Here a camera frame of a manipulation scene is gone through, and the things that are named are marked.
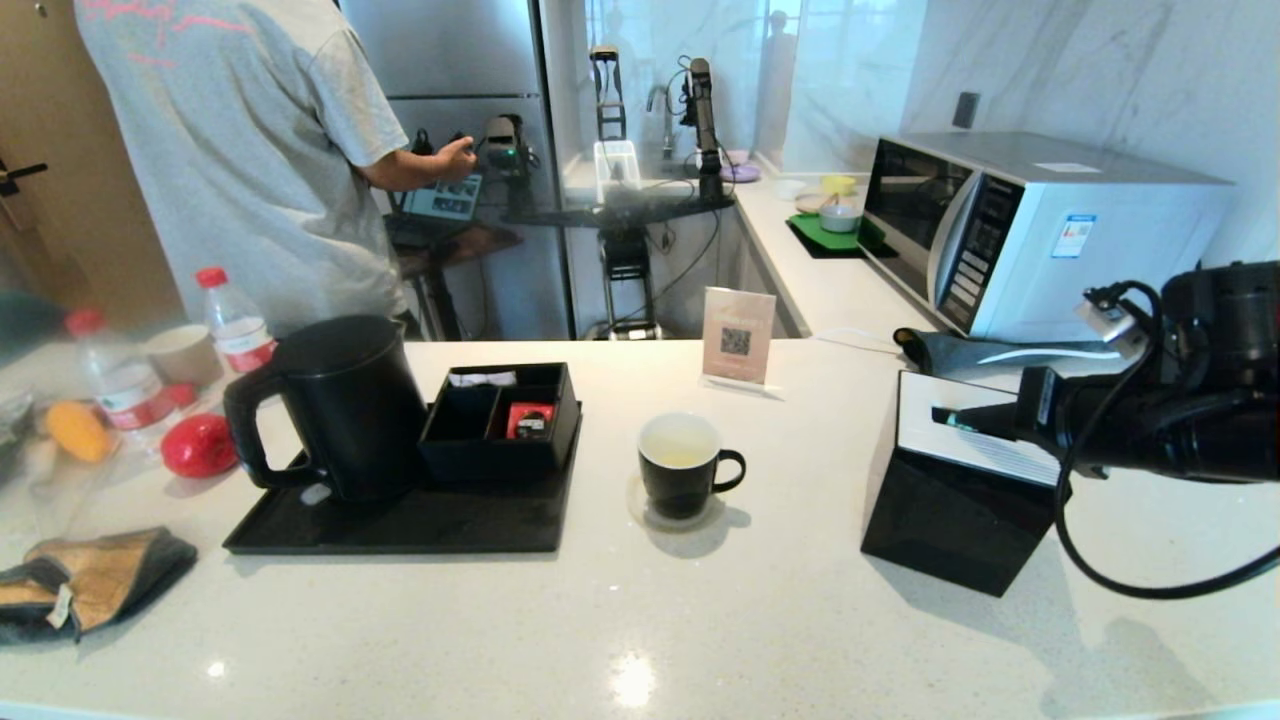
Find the person's right hand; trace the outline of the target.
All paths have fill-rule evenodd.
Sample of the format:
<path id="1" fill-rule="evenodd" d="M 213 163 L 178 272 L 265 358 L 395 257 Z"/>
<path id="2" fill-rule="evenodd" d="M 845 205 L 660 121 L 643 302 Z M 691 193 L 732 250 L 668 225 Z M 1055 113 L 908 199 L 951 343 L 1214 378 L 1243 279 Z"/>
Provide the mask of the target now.
<path id="1" fill-rule="evenodd" d="M 472 174 L 477 163 L 474 147 L 474 137 L 460 136 L 439 149 L 431 156 L 436 167 L 436 179 L 454 183 Z"/>

